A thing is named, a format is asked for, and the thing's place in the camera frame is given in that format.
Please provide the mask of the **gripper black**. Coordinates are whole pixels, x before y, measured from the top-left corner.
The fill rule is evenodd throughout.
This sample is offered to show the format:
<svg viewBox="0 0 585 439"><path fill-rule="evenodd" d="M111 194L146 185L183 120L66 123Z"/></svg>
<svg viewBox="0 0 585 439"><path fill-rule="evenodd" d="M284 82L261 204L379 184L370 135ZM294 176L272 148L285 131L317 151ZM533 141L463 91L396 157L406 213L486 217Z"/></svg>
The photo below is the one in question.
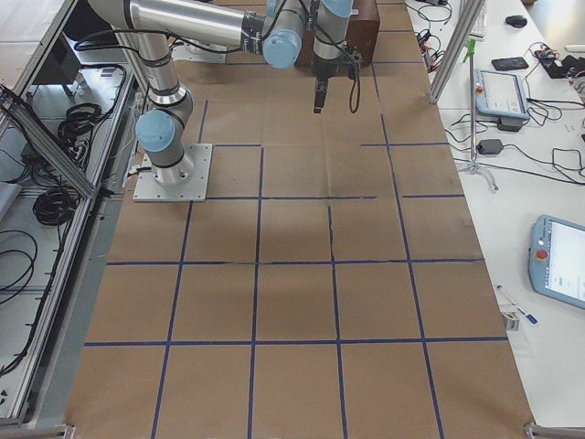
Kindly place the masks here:
<svg viewBox="0 0 585 439"><path fill-rule="evenodd" d="M312 72L315 79L314 87L314 113L321 113L324 109L328 80L337 76L340 69L344 69L350 80L355 80L359 75L362 56L351 45L346 43L331 45L314 43L313 45Z"/></svg>

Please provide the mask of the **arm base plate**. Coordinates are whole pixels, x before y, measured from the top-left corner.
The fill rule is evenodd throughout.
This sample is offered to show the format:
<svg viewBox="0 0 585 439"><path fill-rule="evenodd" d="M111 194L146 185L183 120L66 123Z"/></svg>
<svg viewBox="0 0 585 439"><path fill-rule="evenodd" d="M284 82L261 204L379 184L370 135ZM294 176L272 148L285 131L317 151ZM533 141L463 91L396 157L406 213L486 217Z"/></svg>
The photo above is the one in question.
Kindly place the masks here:
<svg viewBox="0 0 585 439"><path fill-rule="evenodd" d="M161 168L144 155L133 192L135 202L202 202L207 198L212 144L185 146L183 159Z"/></svg>

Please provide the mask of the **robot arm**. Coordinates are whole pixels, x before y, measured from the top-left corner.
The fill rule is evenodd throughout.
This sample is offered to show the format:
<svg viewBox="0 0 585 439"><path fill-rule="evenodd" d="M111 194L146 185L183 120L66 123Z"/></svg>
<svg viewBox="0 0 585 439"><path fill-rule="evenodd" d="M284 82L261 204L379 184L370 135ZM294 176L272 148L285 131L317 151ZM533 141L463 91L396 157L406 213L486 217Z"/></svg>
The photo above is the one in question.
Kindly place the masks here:
<svg viewBox="0 0 585 439"><path fill-rule="evenodd" d="M177 76L171 37L249 52L284 70L298 59L303 36L312 30L314 112L324 108L328 82L342 66L355 83L351 112L359 106L359 56L346 44L350 1L270 1L265 14L202 1L92 1L90 7L113 30L134 36L139 70L154 106L139 118L135 132L161 187L187 182L197 163L181 140L194 98Z"/></svg>

